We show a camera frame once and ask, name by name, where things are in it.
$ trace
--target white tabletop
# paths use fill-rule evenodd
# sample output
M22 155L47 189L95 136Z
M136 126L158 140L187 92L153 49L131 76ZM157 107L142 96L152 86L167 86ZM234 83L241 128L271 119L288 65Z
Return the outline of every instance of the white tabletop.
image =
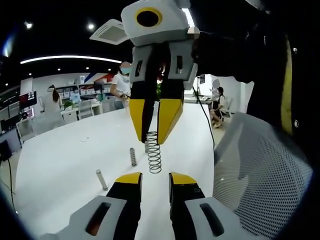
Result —
M156 122L151 125L150 130L155 130ZM135 149L136 167L131 166L130 148ZM21 151L15 187L19 217L35 237L56 233L68 225L73 212L95 196L107 194L97 169L109 188L123 174L142 172L141 219L135 239L174 240L168 174L187 174L197 180L206 197L213 194L213 143L200 105L184 105L180 120L161 146L161 158L162 172L149 173L144 145L126 109L45 132L27 140Z
M97 108L97 107L100 107L102 105L101 102L96 102L96 103L92 103L92 108ZM79 111L79 108L78 107L74 107L72 108L71 110L64 110L64 111L61 111L61 114L68 114L68 113L71 113L71 112L76 112L76 111Z

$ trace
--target metal cylinder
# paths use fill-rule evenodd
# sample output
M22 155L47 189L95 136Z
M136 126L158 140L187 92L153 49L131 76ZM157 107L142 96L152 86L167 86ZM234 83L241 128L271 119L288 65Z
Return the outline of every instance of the metal cylinder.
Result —
M102 189L105 190L105 191L107 191L107 190L108 190L108 186L107 186L107 184L106 184L106 182L105 182L104 176L102 176L101 170L98 169L95 173L96 173L96 175L98 176L98 179L99 179L99 181L100 181L100 183L101 183L101 185L102 185Z
M135 149L133 147L130 148L130 158L131 158L131 165L133 167L137 166Z
M149 146L148 146L148 141L145 141L144 143L144 152L147 154L149 152Z

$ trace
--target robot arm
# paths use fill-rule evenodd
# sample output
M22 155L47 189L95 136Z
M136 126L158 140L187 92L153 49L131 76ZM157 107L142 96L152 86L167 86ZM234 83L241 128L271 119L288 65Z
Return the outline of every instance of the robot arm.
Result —
M135 2L121 13L125 33L134 44L129 108L139 141L145 142L156 100L157 77L164 63L158 110L157 143L163 144L183 111L184 91L190 90L198 65L192 59L193 39L179 6L185 0Z

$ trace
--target black cable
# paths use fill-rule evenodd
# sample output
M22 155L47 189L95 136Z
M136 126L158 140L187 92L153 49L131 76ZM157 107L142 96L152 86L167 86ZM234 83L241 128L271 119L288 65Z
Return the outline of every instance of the black cable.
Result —
M202 103L201 103L201 101L200 101L200 99L199 99L198 93L196 93L196 90L195 90L194 87L192 87L192 89L193 89L193 92L194 92L194 94L195 94L195 96L196 96L197 101L200 103L200 106L201 106L202 111L203 111L203 113L204 113L204 115L205 115L205 117L206 117L206 120L208 121L209 128L210 128L210 133L211 133L211 137L212 137L213 150L215 150L216 143L215 143L214 135L213 135L213 133L212 133L211 122L209 121L209 118L208 118L208 116L207 116L207 114L206 114L206 111L205 111L204 107L202 106Z
M11 164L10 164L10 160L8 159L8 163L9 163L9 170L10 170L10 192L11 192L11 200L12 200L12 206L15 212L16 211L16 207L15 207L15 203L14 203L14 195L12 192L12 172L11 172Z

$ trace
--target woman in white shirt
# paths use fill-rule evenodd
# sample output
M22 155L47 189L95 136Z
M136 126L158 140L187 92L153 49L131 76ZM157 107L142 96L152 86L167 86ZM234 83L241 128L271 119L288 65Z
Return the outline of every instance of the woman in white shirt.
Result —
M112 79L110 93L115 96L114 106L116 110L125 108L126 96L131 93L129 72L130 68L121 68Z
M210 115L211 118L214 121L214 128L219 128L222 125L222 114L225 113L224 110L227 109L227 101L226 98L224 96L224 89L220 86L218 87L218 91L219 91L219 99L218 99L218 108L217 109L212 109L210 110Z
M60 112L62 100L54 85L48 88L47 93L42 98L42 104L45 113Z

